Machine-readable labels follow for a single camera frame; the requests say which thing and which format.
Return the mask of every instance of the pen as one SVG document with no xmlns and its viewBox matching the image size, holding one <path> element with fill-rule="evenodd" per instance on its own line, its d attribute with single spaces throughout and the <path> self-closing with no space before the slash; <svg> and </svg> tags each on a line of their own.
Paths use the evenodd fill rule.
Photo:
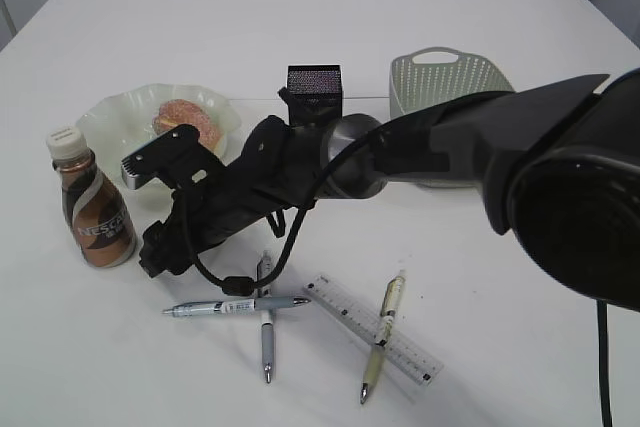
<svg viewBox="0 0 640 427">
<path fill-rule="evenodd" d="M 271 256 L 267 251 L 262 254 L 262 259 L 258 262 L 257 278 L 262 279 L 269 275 L 273 269 Z M 262 289 L 258 289 L 259 298 L 271 297 L 271 285 L 267 285 Z M 262 370 L 264 372 L 264 380 L 267 384 L 271 383 L 275 369 L 275 341 L 273 337 L 273 311 L 263 310 L 262 316 Z"/>
<path fill-rule="evenodd" d="M 364 370 L 364 376 L 362 378 L 362 389 L 360 390 L 361 404 L 367 401 L 378 382 L 378 377 L 380 377 L 386 345 L 391 339 L 393 320 L 400 305 L 405 277 L 406 272 L 403 269 L 387 285 L 387 291 L 384 294 L 382 308 L 380 309 L 378 328 L 373 338 L 373 346 L 371 346 L 371 353 L 369 354 L 367 367 Z"/>
<path fill-rule="evenodd" d="M 187 302 L 162 311 L 173 317 L 197 315 L 249 314 L 260 310 L 287 309 L 311 302 L 306 297 L 268 297 L 261 299 L 214 300 L 211 302 Z"/>
</svg>

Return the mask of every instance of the beige pen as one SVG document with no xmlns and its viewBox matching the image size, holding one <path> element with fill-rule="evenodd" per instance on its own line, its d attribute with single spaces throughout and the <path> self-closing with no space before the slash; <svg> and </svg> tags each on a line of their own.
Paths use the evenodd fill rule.
<svg viewBox="0 0 640 427">
<path fill-rule="evenodd" d="M 395 319 L 398 311 L 400 298 L 402 297 L 402 291 L 404 290 L 405 277 L 406 271 L 403 269 L 387 285 L 387 291 L 384 294 L 382 308 L 380 309 L 378 329 L 375 337 L 373 338 L 371 353 L 369 354 L 367 367 L 364 370 L 364 376 L 362 378 L 362 389 L 360 390 L 361 404 L 364 404 L 367 401 L 371 392 L 373 392 L 373 389 L 378 383 L 378 377 L 380 377 L 382 364 L 384 363 L 386 346 L 391 339 L 393 320 Z"/>
</svg>

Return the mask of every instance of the bread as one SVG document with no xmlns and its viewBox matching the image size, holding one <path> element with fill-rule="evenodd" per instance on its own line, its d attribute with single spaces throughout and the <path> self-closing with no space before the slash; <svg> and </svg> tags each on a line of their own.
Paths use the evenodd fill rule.
<svg viewBox="0 0 640 427">
<path fill-rule="evenodd" d="M 190 124 L 200 132 L 200 143 L 213 152 L 222 137 L 222 131 L 196 104 L 183 99 L 174 99 L 160 106 L 158 116 L 153 119 L 153 130 L 160 135 L 180 124 Z"/>
</svg>

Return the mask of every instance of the black cable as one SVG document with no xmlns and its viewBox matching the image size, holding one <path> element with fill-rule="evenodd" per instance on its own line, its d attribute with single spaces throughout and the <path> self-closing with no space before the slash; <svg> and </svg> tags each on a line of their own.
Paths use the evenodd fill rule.
<svg viewBox="0 0 640 427">
<path fill-rule="evenodd" d="M 609 392 L 609 333 L 607 303 L 596 300 L 598 314 L 598 382 L 600 384 L 600 413 L 603 427 L 613 427 Z"/>
<path fill-rule="evenodd" d="M 302 203 L 302 206 L 298 209 L 295 219 L 293 219 L 293 224 L 291 224 L 291 230 L 289 230 L 289 235 L 287 235 L 287 240 L 284 243 L 284 247 L 282 248 L 282 252 L 280 253 L 280 258 L 278 259 L 276 266 L 271 271 L 271 273 L 269 273 L 269 275 L 259 279 L 257 282 L 254 283 L 255 289 L 265 287 L 278 278 L 278 276 L 282 272 L 282 269 L 284 269 L 284 266 L 286 265 L 287 260 L 289 260 L 289 255 L 291 255 L 291 251 L 293 250 L 293 244 L 296 242 L 296 237 L 298 236 L 298 232 L 300 231 L 300 227 L 302 226 L 302 221 L 304 220 L 305 215 L 307 215 L 307 211 L 311 209 L 311 206 L 313 205 L 313 202 L 316 198 L 317 192 L 324 185 L 324 183 L 327 181 L 329 176 L 333 174 L 336 170 L 338 170 L 338 168 L 347 159 L 349 159 L 349 157 L 351 157 L 358 150 L 360 150 L 362 147 L 366 146 L 369 143 L 369 139 L 373 132 L 377 132 L 377 130 L 374 129 L 371 132 L 363 135 L 362 137 L 359 137 L 358 139 L 354 140 L 349 145 L 347 145 L 344 149 L 342 149 L 342 151 L 338 155 L 336 155 L 333 158 L 331 162 L 327 164 L 327 166 L 322 170 L 322 172 L 320 172 L 320 175 L 318 176 L 316 181 L 313 183 L 311 188 L 307 191 L 307 196 L 304 202 Z"/>
<path fill-rule="evenodd" d="M 273 217 L 273 214 L 267 215 L 267 222 L 269 222 L 269 227 L 271 227 L 273 235 L 278 239 L 284 237 L 284 234 L 287 232 L 287 223 L 284 220 L 284 212 L 282 212 L 282 209 L 276 210 L 276 218 Z"/>
<path fill-rule="evenodd" d="M 322 172 L 320 172 L 320 175 L 316 178 L 313 185 L 307 191 L 307 195 L 302 202 L 302 205 L 298 208 L 298 212 L 295 219 L 293 220 L 293 224 L 291 224 L 291 230 L 289 230 L 289 235 L 287 236 L 287 240 L 284 243 L 284 247 L 282 248 L 282 252 L 280 253 L 280 258 L 278 259 L 276 266 L 269 273 L 269 275 L 258 279 L 253 283 L 254 290 L 265 287 L 278 278 L 278 276 L 284 269 L 287 260 L 289 260 L 289 255 L 291 255 L 293 244 L 295 244 L 296 242 L 296 237 L 298 236 L 298 232 L 300 231 L 300 227 L 302 226 L 302 222 L 305 215 L 307 214 L 307 211 L 311 209 L 311 206 L 315 201 L 316 193 L 324 185 L 329 176 L 333 174 L 349 157 L 351 157 L 358 150 L 367 145 L 371 136 L 371 132 L 347 145 L 338 155 L 333 158 L 333 160 L 331 160 L 331 162 L 327 164 Z M 207 270 L 204 264 L 200 261 L 198 253 L 196 252 L 195 248 L 193 247 L 193 243 L 191 242 L 191 233 L 189 232 L 188 222 L 189 208 L 187 206 L 187 197 L 185 193 L 182 193 L 179 201 L 182 202 L 182 235 L 187 246 L 189 258 L 191 259 L 191 262 L 193 262 L 193 265 L 196 266 L 196 269 L 198 269 L 198 272 L 200 272 L 205 279 L 207 279 L 212 284 L 217 285 L 218 287 L 222 287 L 224 281 Z"/>
</svg>

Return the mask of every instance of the pen grip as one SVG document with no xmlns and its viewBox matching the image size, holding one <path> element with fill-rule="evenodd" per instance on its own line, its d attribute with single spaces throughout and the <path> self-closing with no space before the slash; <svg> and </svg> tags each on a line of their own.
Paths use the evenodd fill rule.
<svg viewBox="0 0 640 427">
<path fill-rule="evenodd" d="M 273 324 L 264 324 L 262 326 L 262 365 L 273 366 L 274 350 Z"/>
<path fill-rule="evenodd" d="M 293 299 L 290 297 L 259 297 L 256 300 L 256 310 L 275 310 L 293 307 Z"/>
<path fill-rule="evenodd" d="M 371 353 L 369 354 L 369 360 L 367 361 L 367 368 L 364 370 L 364 376 L 362 378 L 363 384 L 368 384 L 370 388 L 373 388 L 376 385 L 378 377 L 380 377 L 383 362 L 384 347 L 374 345 L 371 347 Z"/>
</svg>

